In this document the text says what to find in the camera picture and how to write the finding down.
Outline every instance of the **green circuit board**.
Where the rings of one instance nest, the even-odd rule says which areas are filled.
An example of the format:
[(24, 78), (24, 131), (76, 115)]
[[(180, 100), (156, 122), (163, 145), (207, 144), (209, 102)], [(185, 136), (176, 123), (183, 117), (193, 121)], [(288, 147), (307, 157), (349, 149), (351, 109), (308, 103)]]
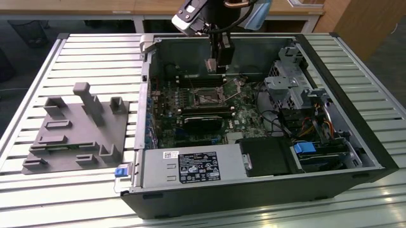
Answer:
[[(179, 88), (176, 83), (167, 82), (159, 91), (154, 91), (154, 119), (159, 148), (175, 148), (199, 145), (228, 144), (227, 134), (240, 133), (243, 138), (264, 137), (267, 130), (260, 121), (253, 104), (252, 89), (256, 83), (236, 87), (235, 78), (216, 88)], [(192, 134), (181, 128), (181, 108), (195, 107), (233, 107), (232, 116), (221, 119), (217, 131)]]

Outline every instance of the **power supply label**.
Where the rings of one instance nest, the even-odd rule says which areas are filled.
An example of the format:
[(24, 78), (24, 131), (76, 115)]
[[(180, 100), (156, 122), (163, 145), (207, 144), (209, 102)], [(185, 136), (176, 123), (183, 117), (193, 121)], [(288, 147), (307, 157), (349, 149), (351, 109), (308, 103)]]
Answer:
[(216, 152), (177, 155), (181, 184), (220, 180)]

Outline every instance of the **slotted metal surface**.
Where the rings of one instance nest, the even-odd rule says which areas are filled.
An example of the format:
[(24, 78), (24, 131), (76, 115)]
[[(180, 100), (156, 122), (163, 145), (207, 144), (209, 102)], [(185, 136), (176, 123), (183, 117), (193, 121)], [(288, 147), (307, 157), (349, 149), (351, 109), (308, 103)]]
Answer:
[[(138, 38), (137, 34), (74, 34), (56, 42), (44, 71), (37, 76), (36, 92), (25, 110), (20, 109), (21, 120), (14, 131), (8, 132), (9, 138), (1, 139), (5, 144), (0, 159), (0, 227), (347, 228), (402, 225), (406, 219), (404, 111), (328, 34), (307, 38), (400, 167), (382, 180), (353, 187), (333, 199), (141, 220), (113, 191), (113, 169), (22, 175), (21, 164), (45, 115), (41, 108), (45, 98), (61, 95), (66, 103), (80, 102), (70, 92), (78, 81), (93, 85), (90, 92), (98, 95), (100, 101), (121, 96), (130, 102), (124, 161), (132, 160), (141, 66), (136, 58)], [(320, 86), (315, 72), (309, 73)]]

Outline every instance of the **desk leg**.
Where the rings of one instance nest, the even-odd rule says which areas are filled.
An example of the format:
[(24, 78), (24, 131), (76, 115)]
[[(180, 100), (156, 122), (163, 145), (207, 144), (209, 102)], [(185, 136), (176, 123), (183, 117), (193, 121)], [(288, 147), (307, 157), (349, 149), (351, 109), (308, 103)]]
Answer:
[(301, 28), (301, 33), (312, 33), (317, 22), (319, 15), (308, 16), (308, 19)]
[(134, 26), (134, 32), (136, 33), (145, 33), (144, 31), (144, 16), (136, 15), (132, 17), (133, 20), (133, 26)]

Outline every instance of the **blue plastic clip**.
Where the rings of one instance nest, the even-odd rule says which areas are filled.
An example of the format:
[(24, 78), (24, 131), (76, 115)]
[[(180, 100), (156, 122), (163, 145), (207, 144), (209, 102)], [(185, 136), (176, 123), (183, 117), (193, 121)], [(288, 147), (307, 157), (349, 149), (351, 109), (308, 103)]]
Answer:
[(128, 168), (116, 168), (113, 174), (114, 174), (114, 177), (126, 177)]
[(296, 153), (313, 153), (316, 152), (315, 146), (312, 144), (312, 142), (299, 142), (296, 143), (293, 146), (293, 151)]

